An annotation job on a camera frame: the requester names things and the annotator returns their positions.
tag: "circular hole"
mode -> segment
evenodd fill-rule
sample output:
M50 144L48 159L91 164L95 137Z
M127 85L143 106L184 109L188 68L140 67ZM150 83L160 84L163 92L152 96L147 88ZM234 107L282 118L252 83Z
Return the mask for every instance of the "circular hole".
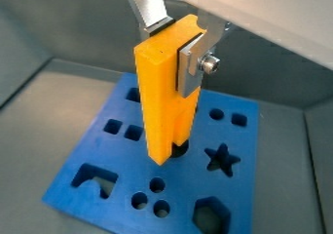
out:
M220 121L224 118L224 112L223 110L215 108L211 110L210 116L214 120Z
M178 145L176 143L172 143L172 156L171 158L180 158L190 149L190 140L184 142L183 145Z
M142 210L148 203L147 196L143 192L138 192L134 197L132 197L132 206L138 209Z
M154 205L154 213L159 217L166 217L171 213L171 206L167 201L159 200Z
M160 177L156 177L151 180L150 188L151 191L159 193L164 190L166 183Z

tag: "square hole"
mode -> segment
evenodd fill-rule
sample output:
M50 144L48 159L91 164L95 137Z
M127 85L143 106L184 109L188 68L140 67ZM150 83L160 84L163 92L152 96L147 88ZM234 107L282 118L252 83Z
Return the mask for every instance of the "square hole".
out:
M108 120L108 123L104 127L104 132L110 133L111 135L116 135L120 132L123 122L118 120Z
M140 103L140 92L139 92L139 88L131 88L128 95L127 95L127 99L131 101L135 101L138 103Z
M127 129L126 132L126 138L134 140L134 141L139 141L140 140L140 136L142 136L142 132L143 132L143 128L135 125L131 125Z
M240 127L246 127L248 124L248 117L240 113L234 113L232 123Z

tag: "gray floor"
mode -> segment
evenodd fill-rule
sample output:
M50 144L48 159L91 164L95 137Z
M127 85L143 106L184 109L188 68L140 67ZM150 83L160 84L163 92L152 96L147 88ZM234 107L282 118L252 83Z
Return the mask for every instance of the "gray floor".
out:
M0 233L106 233L40 202L120 73L54 60L0 111ZM323 233L304 113L260 103L254 233Z

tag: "rectangular hole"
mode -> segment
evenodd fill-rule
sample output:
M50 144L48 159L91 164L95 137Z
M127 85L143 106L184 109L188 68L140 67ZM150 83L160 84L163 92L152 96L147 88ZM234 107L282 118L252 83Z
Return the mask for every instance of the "rectangular hole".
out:
M234 113L232 123L240 127L246 127L248 124L248 117L240 113Z
M83 164L72 180L72 186L79 188L84 182L95 180L100 186L100 198L107 199L112 193L118 179L118 174L91 164Z
M120 132L122 125L123 125L122 121L110 119L104 127L104 132L116 135Z
M131 125L127 129L126 132L126 138L134 140L134 141L139 141L140 140L140 136L142 136L142 132L143 132L143 128L135 125Z
M140 92L139 92L139 88L131 88L128 95L127 95L127 99L140 103Z

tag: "star-shaped hole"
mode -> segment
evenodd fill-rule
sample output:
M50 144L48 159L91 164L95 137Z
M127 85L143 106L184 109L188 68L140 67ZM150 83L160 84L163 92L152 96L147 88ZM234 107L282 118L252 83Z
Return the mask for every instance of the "star-shaped hole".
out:
M211 162L207 166L207 169L210 171L215 171L222 169L222 171L224 172L224 174L228 177L234 176L234 165L239 162L242 162L242 158L232 155L228 151L228 146L226 143L223 143L216 150L207 148L204 150L204 152L207 153L207 155L211 158Z

